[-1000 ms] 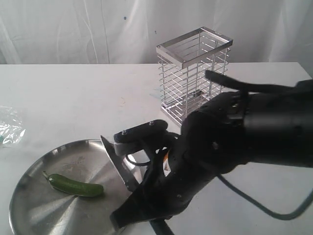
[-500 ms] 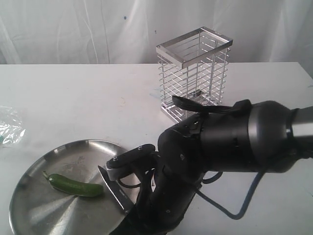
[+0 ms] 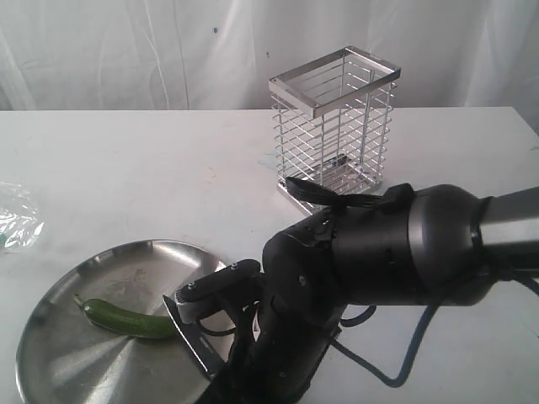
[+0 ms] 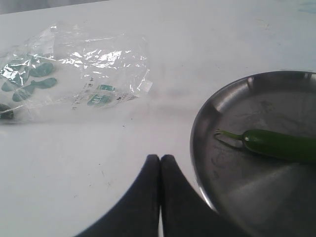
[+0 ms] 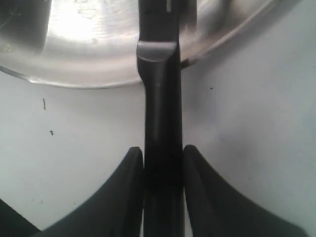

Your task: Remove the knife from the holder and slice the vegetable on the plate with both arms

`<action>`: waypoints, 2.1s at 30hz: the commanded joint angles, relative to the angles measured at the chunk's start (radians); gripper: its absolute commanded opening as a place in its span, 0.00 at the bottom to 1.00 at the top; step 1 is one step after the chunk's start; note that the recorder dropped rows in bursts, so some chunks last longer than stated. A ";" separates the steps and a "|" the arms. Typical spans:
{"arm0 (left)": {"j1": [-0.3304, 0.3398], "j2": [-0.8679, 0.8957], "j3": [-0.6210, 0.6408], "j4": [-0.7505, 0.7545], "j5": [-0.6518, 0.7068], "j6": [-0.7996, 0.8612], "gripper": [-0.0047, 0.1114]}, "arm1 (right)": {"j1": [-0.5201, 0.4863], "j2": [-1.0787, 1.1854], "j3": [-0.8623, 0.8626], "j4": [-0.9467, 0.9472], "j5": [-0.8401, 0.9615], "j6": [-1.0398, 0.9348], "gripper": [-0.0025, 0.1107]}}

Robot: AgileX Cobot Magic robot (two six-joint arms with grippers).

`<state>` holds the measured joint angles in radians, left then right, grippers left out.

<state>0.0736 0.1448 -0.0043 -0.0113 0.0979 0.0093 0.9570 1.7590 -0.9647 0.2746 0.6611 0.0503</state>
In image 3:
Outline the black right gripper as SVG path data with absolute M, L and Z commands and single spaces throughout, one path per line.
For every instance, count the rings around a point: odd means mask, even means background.
M 338 331 L 341 306 L 301 311 L 264 302 L 260 334 L 251 332 L 253 310 L 225 307 L 237 326 L 225 369 L 199 403 L 296 403 L 307 392 Z

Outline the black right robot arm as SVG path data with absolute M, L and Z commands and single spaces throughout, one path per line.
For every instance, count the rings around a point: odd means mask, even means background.
M 384 385 L 402 386 L 442 306 L 471 306 L 502 280 L 538 289 L 538 191 L 478 198 L 454 185 L 383 195 L 339 195 L 288 178 L 288 189 L 321 210 L 277 232 L 260 260 L 244 259 L 201 279 L 197 291 L 234 323 L 227 362 L 203 403 L 295 403 L 343 327 L 378 306 L 422 306 L 394 377 L 344 355 Z

